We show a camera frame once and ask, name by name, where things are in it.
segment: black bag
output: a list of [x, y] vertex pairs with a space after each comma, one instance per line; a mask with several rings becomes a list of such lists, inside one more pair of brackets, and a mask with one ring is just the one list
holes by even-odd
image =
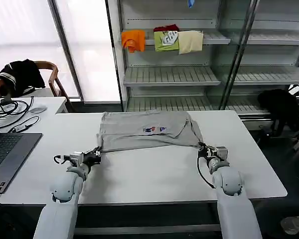
[[285, 124], [292, 131], [299, 130], [299, 105], [295, 96], [280, 89], [270, 90], [260, 93], [258, 102], [272, 114], [273, 120], [279, 120], [277, 135], [282, 133]]

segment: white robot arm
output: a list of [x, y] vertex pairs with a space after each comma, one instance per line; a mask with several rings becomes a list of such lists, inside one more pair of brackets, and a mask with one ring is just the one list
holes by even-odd
[[254, 207], [247, 198], [242, 175], [229, 166], [227, 149], [201, 145], [198, 159], [207, 160], [217, 194], [217, 210], [224, 239], [261, 239]]
[[[244, 180], [226, 161], [227, 149], [202, 144], [197, 162], [200, 157], [206, 158], [213, 178], [211, 186], [217, 193], [217, 209], [223, 238], [261, 239], [254, 207], [244, 190]], [[34, 239], [73, 238], [83, 182], [87, 179], [91, 167], [100, 164], [101, 157], [95, 148], [88, 152], [75, 152], [70, 156], [64, 156], [62, 164], [65, 161], [70, 161], [72, 166], [53, 184], [52, 199], [40, 214]]]
[[70, 161], [72, 166], [52, 185], [52, 199], [42, 209], [34, 239], [73, 238], [83, 182], [87, 179], [91, 167], [100, 164], [101, 157], [94, 149], [84, 153], [74, 152], [65, 156], [62, 164], [65, 161]]

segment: desk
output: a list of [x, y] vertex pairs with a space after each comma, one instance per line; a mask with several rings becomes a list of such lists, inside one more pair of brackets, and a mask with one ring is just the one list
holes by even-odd
[[[245, 178], [251, 199], [284, 197], [287, 192], [274, 170], [234, 111], [190, 112], [198, 122], [205, 143], [226, 146], [228, 161]], [[26, 160], [1, 204], [44, 205], [51, 200], [49, 187], [66, 165], [53, 156], [85, 151], [96, 146], [101, 113], [57, 114], [42, 128], [43, 137]], [[197, 149], [166, 146], [111, 152], [92, 167], [79, 204], [154, 204], [215, 201], [215, 190], [199, 176]], [[211, 181], [202, 159], [201, 170]]]
[[[22, 98], [22, 99], [17, 98], [14, 100], [23, 100], [23, 101], [27, 102], [28, 104], [30, 104], [31, 98]], [[27, 132], [40, 132], [41, 131], [40, 128], [44, 124], [49, 126], [49, 124], [50, 124], [49, 118], [50, 117], [54, 116], [56, 113], [61, 113], [63, 111], [66, 111], [65, 102], [66, 102], [65, 97], [34, 98], [33, 106], [31, 108], [37, 107], [39, 105], [44, 105], [47, 107], [47, 110], [42, 113], [37, 114], [38, 116], [40, 116], [40, 121], [38, 123], [36, 123], [33, 127], [31, 127]], [[32, 116], [35, 116], [35, 114], [27, 113], [19, 122], [15, 123], [7, 128], [0, 129], [0, 132], [7, 132], [14, 125], [21, 123], [22, 121], [24, 121]], [[13, 122], [18, 117], [20, 117], [20, 116], [12, 116], [12, 117], [7, 117], [5, 119], [0, 119], [0, 125], [6, 125], [10, 122]]]
[[[13, 100], [20, 100], [20, 101], [25, 101], [26, 103], [30, 104], [31, 98], [15, 98]], [[61, 112], [67, 112], [66, 107], [65, 107], [65, 102], [66, 99], [65, 97], [38, 97], [33, 99], [33, 104], [30, 109], [33, 109], [35, 107], [39, 106], [46, 106], [47, 110], [39, 113], [39, 114], [32, 114], [32, 113], [27, 113], [20, 121], [17, 123], [8, 126], [6, 128], [1, 128], [0, 132], [8, 132], [9, 129], [11, 129], [13, 126], [23, 122], [24, 120], [32, 117], [32, 116], [40, 116], [40, 121], [36, 124], [36, 126], [41, 124], [41, 121], [44, 121], [45, 118], [48, 118], [50, 116], [55, 115], [56, 113], [61, 113]], [[24, 104], [20, 104], [20, 107], [17, 109], [18, 111], [22, 111], [24, 109]], [[7, 125], [16, 119], [18, 119], [20, 115], [16, 116], [8, 116], [6, 118], [0, 119], [0, 126]]]

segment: laptop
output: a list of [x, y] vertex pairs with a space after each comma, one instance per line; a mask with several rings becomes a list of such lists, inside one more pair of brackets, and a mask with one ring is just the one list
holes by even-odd
[[41, 133], [0, 133], [0, 194], [41, 137]]

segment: metal shelf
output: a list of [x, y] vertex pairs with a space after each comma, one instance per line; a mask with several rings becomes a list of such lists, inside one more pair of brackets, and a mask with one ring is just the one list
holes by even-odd
[[[155, 45], [153, 29], [144, 29], [145, 31], [145, 45]], [[204, 39], [203, 45], [228, 45], [230, 38], [223, 36], [216, 29], [203, 29]]]
[[207, 66], [128, 67], [125, 86], [217, 86], [220, 84]]
[[252, 30], [249, 45], [299, 45], [299, 31], [290, 30]]
[[[229, 68], [224, 67], [222, 81], [226, 82]], [[235, 86], [299, 84], [299, 68], [294, 66], [240, 66]]]
[[[212, 106], [215, 108], [219, 106], [220, 97], [219, 96], [209, 96], [208, 97]], [[226, 110], [236, 111], [238, 115], [263, 115], [269, 114], [268, 111], [262, 109], [259, 106], [257, 96], [230, 96]]]
[[133, 97], [129, 99], [128, 111], [211, 111], [206, 96], [186, 97]]

